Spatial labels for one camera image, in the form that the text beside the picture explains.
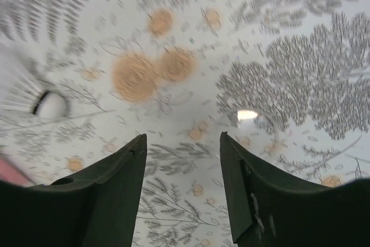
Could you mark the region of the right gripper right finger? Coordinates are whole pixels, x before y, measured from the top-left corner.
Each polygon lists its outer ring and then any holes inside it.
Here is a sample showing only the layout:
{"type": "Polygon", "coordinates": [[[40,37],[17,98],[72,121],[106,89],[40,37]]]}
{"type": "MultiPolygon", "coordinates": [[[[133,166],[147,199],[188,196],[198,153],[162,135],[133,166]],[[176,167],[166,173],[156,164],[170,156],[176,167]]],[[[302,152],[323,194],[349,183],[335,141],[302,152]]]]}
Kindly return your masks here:
{"type": "Polygon", "coordinates": [[[330,188],[247,151],[226,132],[220,162],[238,246],[368,246],[369,180],[330,188]]]}

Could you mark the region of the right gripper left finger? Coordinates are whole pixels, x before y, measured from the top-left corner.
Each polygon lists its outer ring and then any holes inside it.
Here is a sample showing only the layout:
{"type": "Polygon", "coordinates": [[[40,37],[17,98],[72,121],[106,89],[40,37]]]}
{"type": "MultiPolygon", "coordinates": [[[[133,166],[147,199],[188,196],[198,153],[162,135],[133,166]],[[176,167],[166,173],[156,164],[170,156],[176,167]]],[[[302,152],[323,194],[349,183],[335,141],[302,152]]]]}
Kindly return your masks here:
{"type": "Polygon", "coordinates": [[[2,246],[130,246],[147,136],[50,185],[1,181],[2,246]]]}

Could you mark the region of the clear tube lid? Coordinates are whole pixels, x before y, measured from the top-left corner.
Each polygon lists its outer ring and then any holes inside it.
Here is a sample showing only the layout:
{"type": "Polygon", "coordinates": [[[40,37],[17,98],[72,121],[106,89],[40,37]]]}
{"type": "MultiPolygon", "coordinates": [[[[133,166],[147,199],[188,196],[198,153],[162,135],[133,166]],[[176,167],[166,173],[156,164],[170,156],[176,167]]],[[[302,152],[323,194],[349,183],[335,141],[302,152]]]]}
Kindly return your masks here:
{"type": "Polygon", "coordinates": [[[223,112],[210,126],[209,153],[220,157],[220,136],[226,132],[244,149],[273,163],[287,149],[285,138],[272,116],[252,108],[233,108],[223,112]]]}

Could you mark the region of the white feather shuttlecock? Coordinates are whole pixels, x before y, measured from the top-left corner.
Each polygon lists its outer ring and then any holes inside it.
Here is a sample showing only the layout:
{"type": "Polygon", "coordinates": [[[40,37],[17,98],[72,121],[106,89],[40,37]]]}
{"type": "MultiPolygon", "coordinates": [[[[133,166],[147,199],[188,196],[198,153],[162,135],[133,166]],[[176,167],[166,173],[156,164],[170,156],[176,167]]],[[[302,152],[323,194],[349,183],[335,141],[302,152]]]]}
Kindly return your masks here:
{"type": "Polygon", "coordinates": [[[55,120],[68,114],[69,104],[44,86],[15,51],[1,45],[1,109],[55,120]]]}

